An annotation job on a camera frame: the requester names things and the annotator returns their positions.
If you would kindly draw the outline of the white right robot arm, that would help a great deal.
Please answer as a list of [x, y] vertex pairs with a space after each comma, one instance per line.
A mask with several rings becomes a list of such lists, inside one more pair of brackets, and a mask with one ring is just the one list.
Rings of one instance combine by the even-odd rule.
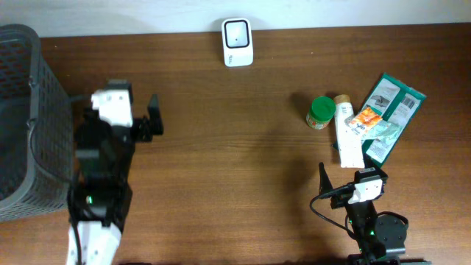
[[354, 181], [330, 195], [332, 209], [346, 210], [345, 223], [351, 226], [359, 253], [347, 257], [348, 264], [429, 264], [424, 259], [402, 259], [406, 253], [408, 220], [391, 211], [378, 212], [374, 203], [384, 194], [388, 175], [364, 156], [365, 167]]

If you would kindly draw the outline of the mint green snack pouch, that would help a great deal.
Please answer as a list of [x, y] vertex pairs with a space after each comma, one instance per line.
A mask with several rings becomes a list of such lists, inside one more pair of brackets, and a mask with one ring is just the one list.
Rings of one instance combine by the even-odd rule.
[[366, 140], [379, 140], [385, 142], [394, 141], [402, 131], [402, 127], [388, 121], [381, 120], [368, 132], [361, 136], [363, 141]]

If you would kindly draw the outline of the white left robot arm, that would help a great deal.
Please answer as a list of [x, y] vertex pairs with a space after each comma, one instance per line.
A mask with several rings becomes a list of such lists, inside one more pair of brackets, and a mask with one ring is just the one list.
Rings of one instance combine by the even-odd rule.
[[140, 118], [133, 116], [127, 93], [95, 93], [90, 101], [74, 134], [79, 168], [67, 195], [67, 264], [113, 262], [133, 196], [129, 173], [135, 146], [163, 134], [157, 95]]

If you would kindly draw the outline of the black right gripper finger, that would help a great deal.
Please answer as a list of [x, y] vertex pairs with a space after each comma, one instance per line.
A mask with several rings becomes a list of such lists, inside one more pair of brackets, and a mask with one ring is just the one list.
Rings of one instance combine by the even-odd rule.
[[388, 180], [388, 175], [371, 159], [364, 154], [365, 171], [368, 176], [379, 176], [382, 180]]
[[331, 181], [325, 170], [323, 162], [319, 163], [319, 194], [323, 195], [333, 190]]

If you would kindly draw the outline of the orange snack packet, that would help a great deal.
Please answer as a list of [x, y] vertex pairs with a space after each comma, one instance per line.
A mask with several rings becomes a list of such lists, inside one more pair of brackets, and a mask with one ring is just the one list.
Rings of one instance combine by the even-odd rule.
[[382, 117], [371, 107], [366, 107], [357, 116], [347, 122], [347, 125], [356, 135], [364, 135], [382, 120]]

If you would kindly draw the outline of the green 3M gloves packet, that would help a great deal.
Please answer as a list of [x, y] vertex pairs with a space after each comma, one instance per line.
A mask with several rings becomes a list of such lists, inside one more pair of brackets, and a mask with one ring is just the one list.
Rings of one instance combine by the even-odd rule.
[[383, 74], [378, 83], [371, 90], [364, 101], [363, 107], [355, 113], [357, 116], [364, 108], [371, 107], [384, 121], [400, 125], [403, 129], [400, 135], [392, 142], [361, 139], [361, 149], [364, 154], [371, 157], [381, 167], [390, 156], [404, 129], [420, 109], [426, 95], [407, 86], [394, 77]]

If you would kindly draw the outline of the green lid jar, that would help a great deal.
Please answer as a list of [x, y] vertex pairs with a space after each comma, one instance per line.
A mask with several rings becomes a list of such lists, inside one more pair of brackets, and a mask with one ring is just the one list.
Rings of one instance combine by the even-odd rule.
[[331, 98], [327, 96], [317, 97], [311, 103], [308, 114], [306, 115], [306, 122], [308, 126], [313, 129], [324, 129], [329, 125], [335, 112], [336, 104]]

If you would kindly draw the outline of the white tube gold cap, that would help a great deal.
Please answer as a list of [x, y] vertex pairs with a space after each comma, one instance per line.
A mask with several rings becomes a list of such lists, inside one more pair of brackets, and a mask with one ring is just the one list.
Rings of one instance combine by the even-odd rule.
[[342, 168], [364, 168], [364, 159], [360, 138], [352, 131], [348, 123], [354, 118], [350, 97], [346, 94], [333, 99], [336, 105], [334, 114], [336, 140]]

